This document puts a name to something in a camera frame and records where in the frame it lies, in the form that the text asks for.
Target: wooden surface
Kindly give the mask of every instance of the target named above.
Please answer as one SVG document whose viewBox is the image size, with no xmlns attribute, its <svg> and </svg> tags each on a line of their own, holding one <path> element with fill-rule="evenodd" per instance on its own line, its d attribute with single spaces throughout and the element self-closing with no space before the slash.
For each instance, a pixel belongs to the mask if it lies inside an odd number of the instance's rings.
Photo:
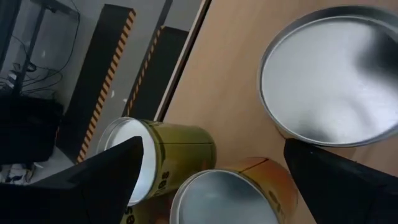
<svg viewBox="0 0 398 224">
<path fill-rule="evenodd" d="M 257 92 L 260 58 L 272 38 L 309 12 L 341 4 L 371 4 L 398 12 L 398 2 L 370 0 L 212 0 L 165 122 L 194 124 L 213 136 L 218 166 L 266 156 L 286 166 L 284 139 Z M 331 151 L 398 175 L 398 138 Z M 300 198 L 292 223 L 315 223 Z"/>
</svg>

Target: tin can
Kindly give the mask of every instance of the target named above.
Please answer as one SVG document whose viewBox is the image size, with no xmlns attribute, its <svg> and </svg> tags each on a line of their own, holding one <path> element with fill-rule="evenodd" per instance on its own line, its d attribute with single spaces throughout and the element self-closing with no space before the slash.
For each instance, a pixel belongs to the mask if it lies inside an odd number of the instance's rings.
<svg viewBox="0 0 398 224">
<path fill-rule="evenodd" d="M 292 218 L 297 188 L 289 172 L 263 157 L 190 177 L 177 191 L 170 224 L 280 223 Z"/>
<path fill-rule="evenodd" d="M 169 224 L 170 199 L 175 191 L 127 207 L 120 224 Z"/>
<path fill-rule="evenodd" d="M 176 190 L 191 175 L 211 169 L 216 148 L 202 128 L 119 118 L 103 133 L 97 153 L 134 136 L 141 136 L 144 157 L 129 206 Z"/>
<path fill-rule="evenodd" d="M 318 146 L 364 146 L 397 134 L 398 78 L 385 57 L 398 48 L 397 22 L 377 7 L 338 6 L 289 24 L 258 69 L 268 115 L 285 133 Z M 391 52 L 388 58 L 398 58 Z"/>
</svg>

